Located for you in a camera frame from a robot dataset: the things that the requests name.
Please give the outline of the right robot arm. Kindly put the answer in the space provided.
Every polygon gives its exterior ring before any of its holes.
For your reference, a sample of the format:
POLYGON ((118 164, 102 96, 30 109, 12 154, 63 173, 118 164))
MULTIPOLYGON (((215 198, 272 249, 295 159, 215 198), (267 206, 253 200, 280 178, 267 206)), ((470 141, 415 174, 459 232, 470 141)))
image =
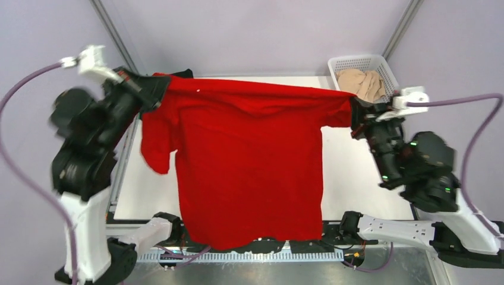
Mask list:
POLYGON ((390 103, 353 97, 351 136, 367 141, 381 187, 402 187, 401 197, 437 221, 393 221, 346 211, 339 224, 346 243, 383 240, 433 251, 443 262, 463 268, 503 268, 503 223, 473 210, 453 174, 455 150, 431 131, 407 142, 399 131, 403 116, 387 118, 390 103))

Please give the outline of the red t-shirt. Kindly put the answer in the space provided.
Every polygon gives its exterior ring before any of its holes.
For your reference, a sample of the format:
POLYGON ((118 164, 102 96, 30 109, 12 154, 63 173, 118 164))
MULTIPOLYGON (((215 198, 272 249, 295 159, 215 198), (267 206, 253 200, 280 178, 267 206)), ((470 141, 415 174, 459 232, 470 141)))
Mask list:
POLYGON ((141 117, 141 154, 156 173, 174 162, 190 238, 216 250, 258 238, 322 236, 322 128, 347 128, 344 91, 171 76, 141 117))

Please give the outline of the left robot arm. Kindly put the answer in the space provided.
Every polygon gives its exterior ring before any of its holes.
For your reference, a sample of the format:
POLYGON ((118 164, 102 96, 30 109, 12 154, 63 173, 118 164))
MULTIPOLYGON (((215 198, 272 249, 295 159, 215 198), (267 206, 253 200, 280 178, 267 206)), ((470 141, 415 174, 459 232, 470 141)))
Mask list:
POLYGON ((52 184, 70 217, 67 260, 55 273, 65 284, 119 284, 136 260, 161 242, 177 245, 181 219, 159 212, 121 237, 107 237, 106 212, 115 147, 139 113, 157 109, 171 78, 142 76, 117 68, 119 82, 107 79, 105 97, 95 100, 81 87, 60 94, 50 120, 64 143, 52 161, 52 184))

